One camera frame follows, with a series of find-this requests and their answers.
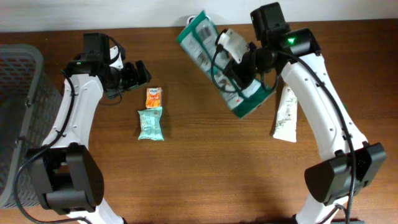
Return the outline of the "green wipes packet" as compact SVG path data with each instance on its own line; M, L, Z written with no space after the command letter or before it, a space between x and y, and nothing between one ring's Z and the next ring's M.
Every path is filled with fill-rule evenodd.
M225 51L216 53L215 42L219 34L215 23L202 11L178 35L177 42L210 79L228 109L243 118L263 104L273 94L273 90L263 90L257 78L247 89L241 90L235 81L223 73L233 58Z

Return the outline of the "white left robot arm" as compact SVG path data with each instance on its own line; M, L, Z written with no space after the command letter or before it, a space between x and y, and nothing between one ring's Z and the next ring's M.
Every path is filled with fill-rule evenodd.
M104 199L104 178L88 145L102 97L113 99L149 83L143 61L126 62L125 49L102 33L83 36L83 51L62 70L62 102L52 129L21 166L27 170L40 206L66 222L125 223Z

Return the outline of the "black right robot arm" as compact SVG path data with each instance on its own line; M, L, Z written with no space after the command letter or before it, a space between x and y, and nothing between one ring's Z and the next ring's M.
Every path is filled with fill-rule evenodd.
M227 76L247 88L257 75L276 71L297 97L322 159L305 170L309 195L289 222L333 223L343 211L344 222L350 223L354 197L371 184L386 152L382 144L370 144L350 118L310 29L292 30L277 2L252 11L251 20L259 47L232 29L215 40L217 51L232 58Z

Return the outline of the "teal small packet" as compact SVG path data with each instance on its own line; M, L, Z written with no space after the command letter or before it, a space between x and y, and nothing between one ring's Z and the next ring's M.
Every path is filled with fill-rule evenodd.
M138 111L141 133L138 140L150 139L153 141L163 141L164 137L160 125L160 119L162 116L162 107L149 108L146 110Z

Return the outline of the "orange small box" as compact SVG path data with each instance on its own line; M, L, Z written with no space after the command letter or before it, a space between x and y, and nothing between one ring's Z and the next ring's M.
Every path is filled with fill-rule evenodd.
M162 106L162 89L148 88L146 91L146 108L158 108Z

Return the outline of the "white cream tube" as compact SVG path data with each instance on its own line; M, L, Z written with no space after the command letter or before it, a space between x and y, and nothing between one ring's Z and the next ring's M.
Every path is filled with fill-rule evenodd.
M289 86L284 86L277 110L274 138L297 142L297 108L297 97Z

